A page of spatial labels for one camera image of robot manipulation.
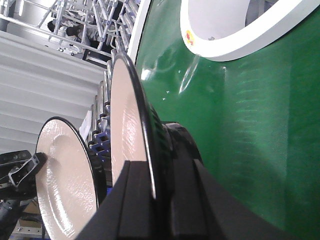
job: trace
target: white wall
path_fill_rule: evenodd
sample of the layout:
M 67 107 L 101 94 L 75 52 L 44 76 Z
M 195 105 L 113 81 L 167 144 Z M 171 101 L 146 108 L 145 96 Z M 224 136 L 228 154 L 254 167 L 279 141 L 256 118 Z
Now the white wall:
M 104 69 L 0 31 L 0 153 L 34 153 L 50 117 L 80 126 Z

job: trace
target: metal pipe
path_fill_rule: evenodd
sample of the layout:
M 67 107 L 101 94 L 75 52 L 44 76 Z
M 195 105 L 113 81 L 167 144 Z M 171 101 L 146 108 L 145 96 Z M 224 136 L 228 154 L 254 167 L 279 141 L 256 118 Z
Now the metal pipe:
M 112 60 L 108 60 L 106 62 L 106 73 L 107 73 L 107 86 L 109 87 L 109 89 L 111 89 L 111 85 L 112 85 L 112 71 L 113 71 L 113 65 L 112 65 Z
M 119 22 L 119 20 L 120 20 L 120 16 L 123 14 L 123 12 L 124 12 L 124 10 L 125 10 L 125 3 L 123 3 L 122 4 L 122 7 L 121 7 L 121 10 L 120 10 L 120 13 L 119 13 L 119 17 L 118 17 L 118 19 L 117 19 L 117 21 Z
M 98 131 L 98 124 L 97 124 L 97 111 L 98 111 L 98 96 L 94 96 L 94 102 L 93 102 L 93 118 L 91 119 L 91 129 L 92 129 L 92 136 L 99 133 Z
M 105 20 L 108 19 L 108 13 L 107 13 L 107 9 L 106 9 L 106 6 L 104 4 L 104 2 L 102 0 L 98 0 L 99 1 L 99 4 L 100 4 L 100 7 L 101 7 L 101 11 L 102 11 L 102 14 L 103 14 L 103 17 Z
M 101 26 L 101 19 L 98 13 L 98 8 L 97 8 L 97 0 L 92 2 L 92 7 L 93 7 L 93 12 L 94 12 L 94 16 L 95 16 L 95 21 L 96 21 L 96 27 L 98 29 L 98 33 L 99 33 L 99 37 L 102 38 L 102 26 Z
M 115 64 L 116 55 L 117 55 L 117 49 L 112 49 L 111 50 L 112 65 Z
M 118 53 L 119 53 L 119 52 L 125 52 L 125 51 L 126 51 L 126 50 L 125 50 L 125 46 L 124 46 L 124 44 L 123 44 L 123 42 L 122 42 L 121 37 L 117 37 L 117 38 L 115 39 L 115 47 L 116 47 L 116 50 L 117 50 Z
M 97 95 L 97 121 L 106 116 L 105 113 L 105 97 L 104 97 L 104 81 L 101 81 L 98 88 Z
M 129 0 L 128 5 L 130 6 L 134 16 L 137 16 L 137 14 L 138 14 L 138 5 L 133 0 Z
M 125 13 L 123 15 L 123 20 L 126 23 L 126 26 L 128 27 L 129 34 L 132 33 L 132 29 L 134 28 L 134 21 L 132 20 L 132 17 L 129 15 L 129 13 Z
M 106 108 L 107 105 L 110 105 L 110 84 L 108 83 L 108 71 L 104 71 L 104 79 L 103 79 L 103 86 L 104 89 L 104 108 Z
M 39 8 L 45 9 L 45 10 L 49 10 L 49 9 L 50 9 L 49 7 L 46 7 L 46 6 L 43 6 L 43 5 L 41 5 L 41 4 L 32 2 L 32 1 L 30 1 L 30 0 L 24 0 L 24 1 L 25 1 L 26 3 L 35 5 L 35 6 L 39 7 Z M 58 11 L 55 10 L 55 9 L 51 9 L 51 12 L 53 12 L 53 13 L 58 13 Z M 66 14 L 62 14 L 62 16 L 63 16 L 64 18 L 66 18 L 66 19 L 70 19 L 70 20 L 72 20 L 72 21 L 74 21 L 74 22 L 77 22 L 77 23 L 79 23 L 79 24 L 85 24 L 84 21 L 81 21 L 81 20 L 79 20 L 79 19 L 77 19 L 77 18 L 74 18 L 74 17 L 72 17 L 72 16 L 69 16 L 69 15 L 66 15 Z
M 88 46 L 88 45 L 84 45 L 84 44 L 81 44 L 77 41 L 73 41 L 73 40 L 70 40 L 68 38 L 65 38 L 63 36 L 59 36 L 59 35 L 55 35 L 53 32 L 48 32 L 46 30 L 43 30 L 41 28 L 38 28 L 34 25 L 31 25 L 31 24 L 28 24 L 28 23 L 25 23 L 25 22 L 22 22 L 22 21 L 19 21 L 17 19 L 14 19 L 12 17 L 7 17 L 7 16 L 3 16 L 2 14 L 0 14 L 0 19 L 4 19 L 4 20 L 7 20 L 11 23 L 14 23 L 14 24 L 17 24 L 17 25 L 20 25 L 20 26 L 23 26 L 23 27 L 26 27 L 26 28 L 29 28 L 29 29 L 32 29 L 32 30 L 35 30 L 37 32 L 40 32 L 40 33 L 43 33 L 43 34 L 47 34 L 49 36 L 52 36 L 52 37 L 55 37 L 57 39 L 61 39 L 61 40 L 64 40 L 68 43 L 71 43 L 73 45 L 76 45 L 76 46 L 79 46 L 79 47 L 83 47 L 85 49 L 89 49 L 93 52 L 96 52 L 96 53 L 99 53 L 99 54 L 102 54 L 102 55 L 105 55 L 105 56 L 108 56 L 108 57 L 111 57 L 111 54 L 110 53 L 107 53 L 107 52 L 104 52 L 104 51 L 99 51 L 97 50 L 96 48 L 94 47 L 91 47 L 91 46 Z
M 58 0 L 55 0 L 54 3 L 51 5 L 51 7 L 48 8 L 48 10 L 46 11 L 46 13 L 43 15 L 43 17 L 41 18 L 40 22 L 36 25 L 37 27 L 41 27 L 42 24 L 44 24 L 45 20 L 47 19 L 48 15 L 51 13 L 52 9 L 54 8 L 54 6 L 56 5 Z
M 66 7 L 67 7 L 67 0 L 59 0 L 58 2 L 58 13 L 57 13 L 57 16 L 56 16 L 56 21 L 55 21 L 55 26 L 54 26 L 54 31 L 53 33 L 54 34 L 58 34 L 58 30 L 60 28 L 60 24 L 61 24 L 61 21 L 62 21 L 62 12 L 65 11 Z
M 123 42 L 124 48 L 125 48 L 125 50 L 127 50 L 129 47 L 129 40 L 128 40 L 128 35 L 126 32 L 126 29 L 123 25 L 120 26 L 119 29 L 120 29 L 120 34 L 122 37 L 122 42 Z
M 10 4 L 9 4 L 9 0 L 4 2 L 4 11 L 3 11 L 3 15 L 5 15 L 6 17 L 8 17 L 9 15 L 9 9 L 10 9 Z
M 85 44 L 86 42 L 86 37 L 87 37 L 87 21 L 88 21 L 88 15 L 89 15 L 89 10 L 85 12 L 85 24 L 83 25 L 83 31 L 82 31 L 82 38 L 81 38 L 81 43 Z
M 91 105 L 91 129 L 89 131 L 88 134 L 88 146 L 94 144 L 93 142 L 93 135 L 92 135 L 92 131 L 93 131 L 93 123 L 94 122 L 94 105 Z

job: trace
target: green painted surface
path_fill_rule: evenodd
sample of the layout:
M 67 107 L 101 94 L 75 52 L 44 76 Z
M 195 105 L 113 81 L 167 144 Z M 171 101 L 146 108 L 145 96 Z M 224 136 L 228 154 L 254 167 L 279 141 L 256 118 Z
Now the green painted surface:
M 137 71 L 163 121 L 194 137 L 205 166 L 255 213 L 320 238 L 320 10 L 273 44 L 212 62 L 185 47 L 180 1 L 154 0 Z

